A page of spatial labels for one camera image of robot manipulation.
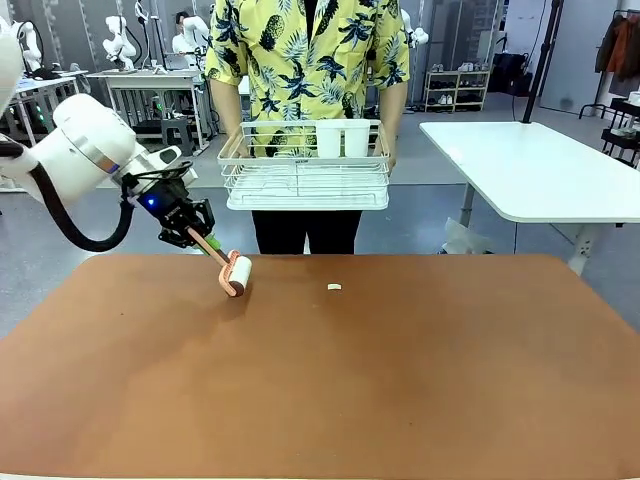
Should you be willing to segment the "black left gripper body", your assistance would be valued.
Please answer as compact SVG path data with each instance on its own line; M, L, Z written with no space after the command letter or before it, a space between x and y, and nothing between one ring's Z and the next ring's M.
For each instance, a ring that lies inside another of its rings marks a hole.
M138 196L137 202L163 228L186 230L190 226L193 208L183 182L155 182Z

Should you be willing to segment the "person's right hand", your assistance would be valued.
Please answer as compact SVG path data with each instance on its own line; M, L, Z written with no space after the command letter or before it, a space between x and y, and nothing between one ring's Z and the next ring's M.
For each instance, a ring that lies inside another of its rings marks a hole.
M244 130L241 126L238 126L234 132L229 136L227 141L227 157L228 158L251 158L252 154L249 146L247 145Z

